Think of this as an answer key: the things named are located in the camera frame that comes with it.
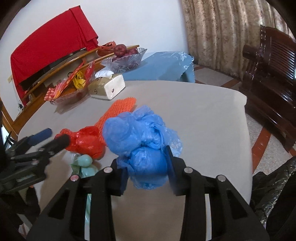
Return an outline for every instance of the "yellow plastic wrapper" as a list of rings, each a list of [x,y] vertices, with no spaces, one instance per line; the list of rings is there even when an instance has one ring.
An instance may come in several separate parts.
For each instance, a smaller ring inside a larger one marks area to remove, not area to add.
[[[73,83],[76,89],[82,89],[85,86],[85,79],[81,71],[78,71],[73,78]]]

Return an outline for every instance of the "blue tablecloth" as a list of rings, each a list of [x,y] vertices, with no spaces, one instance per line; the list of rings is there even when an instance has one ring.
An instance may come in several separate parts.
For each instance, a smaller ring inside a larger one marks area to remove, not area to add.
[[[194,58],[184,52],[157,52],[136,69],[123,73],[124,80],[170,80],[195,83]]]

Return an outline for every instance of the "beige patterned curtain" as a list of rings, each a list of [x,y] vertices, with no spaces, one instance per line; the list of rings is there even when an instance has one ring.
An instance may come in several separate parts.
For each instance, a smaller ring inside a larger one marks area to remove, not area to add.
[[[189,53],[199,65],[243,77],[245,44],[259,47],[260,25],[293,37],[280,14],[265,0],[181,0]]]

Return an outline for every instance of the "table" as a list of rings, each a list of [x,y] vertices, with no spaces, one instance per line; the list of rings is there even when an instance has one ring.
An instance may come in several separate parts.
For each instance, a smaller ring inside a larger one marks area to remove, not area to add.
[[[184,144],[180,157],[187,166],[210,177],[225,175],[250,201],[252,161],[244,112],[246,97],[231,89],[172,81],[127,81],[126,88],[111,101],[86,96],[66,110],[45,103],[23,127],[19,138],[45,128],[51,128],[54,137],[62,128],[77,131],[93,125],[115,100],[129,96],[137,98],[137,106],[151,107],[167,127],[178,132]],[[72,158],[66,150],[53,157],[46,168],[48,178],[35,185],[41,209],[70,177]],[[107,149],[96,165],[104,168],[114,158],[116,155]],[[168,184],[146,191],[135,189],[129,181],[123,196],[112,197],[117,240],[179,240],[184,201],[185,197],[173,195]]]

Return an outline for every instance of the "white wall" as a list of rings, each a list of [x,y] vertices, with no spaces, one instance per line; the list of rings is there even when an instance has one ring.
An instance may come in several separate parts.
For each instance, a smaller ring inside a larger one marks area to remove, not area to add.
[[[148,53],[188,52],[180,0],[32,0],[13,19],[0,40],[0,96],[14,120],[18,98],[11,75],[10,55],[33,31],[56,15],[81,5],[99,36],[99,44],[140,44]]]

